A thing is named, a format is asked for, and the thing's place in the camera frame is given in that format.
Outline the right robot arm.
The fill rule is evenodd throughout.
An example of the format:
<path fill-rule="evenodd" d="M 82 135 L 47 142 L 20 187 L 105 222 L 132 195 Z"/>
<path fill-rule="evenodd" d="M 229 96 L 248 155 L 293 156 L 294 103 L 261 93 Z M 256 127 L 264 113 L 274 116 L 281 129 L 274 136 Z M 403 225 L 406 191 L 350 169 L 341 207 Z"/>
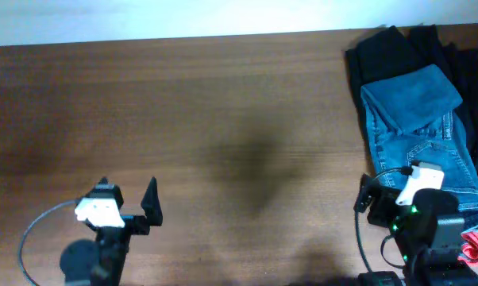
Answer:
<path fill-rule="evenodd" d="M 391 266 L 402 269 L 404 277 L 367 267 L 357 277 L 358 284 L 477 286 L 478 275 L 459 259 L 465 221 L 458 212 L 457 198 L 441 190 L 422 189 L 415 192 L 411 205 L 400 206 L 395 202 L 400 193 L 366 174 L 360 179 L 354 213 L 369 211 L 369 223 L 389 230 L 380 249 L 389 240 L 395 241 L 403 264 Z"/>

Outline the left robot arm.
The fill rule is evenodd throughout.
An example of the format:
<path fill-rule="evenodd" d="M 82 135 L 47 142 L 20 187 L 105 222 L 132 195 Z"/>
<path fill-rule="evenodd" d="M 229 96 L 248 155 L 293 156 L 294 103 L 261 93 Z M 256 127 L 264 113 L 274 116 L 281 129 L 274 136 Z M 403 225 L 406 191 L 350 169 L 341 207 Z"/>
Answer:
<path fill-rule="evenodd" d="M 118 286 L 133 236 L 147 236 L 161 226 L 163 213 L 156 178 L 151 178 L 141 200 L 143 214 L 121 214 L 121 189 L 106 177 L 77 200 L 75 217 L 95 233 L 95 239 L 80 239 L 60 256 L 66 285 Z"/>

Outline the blue denim jeans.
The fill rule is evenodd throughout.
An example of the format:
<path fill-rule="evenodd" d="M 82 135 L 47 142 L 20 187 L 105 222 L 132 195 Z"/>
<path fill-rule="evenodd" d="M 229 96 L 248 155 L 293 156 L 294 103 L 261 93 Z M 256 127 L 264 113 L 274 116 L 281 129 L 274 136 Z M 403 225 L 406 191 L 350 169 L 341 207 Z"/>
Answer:
<path fill-rule="evenodd" d="M 360 89 L 372 163 L 385 172 L 382 185 L 401 189 L 407 179 L 393 168 L 417 163 L 438 165 L 442 190 L 452 193 L 465 219 L 465 231 L 478 232 L 478 175 L 455 109 L 457 89 L 434 64 L 367 83 Z"/>

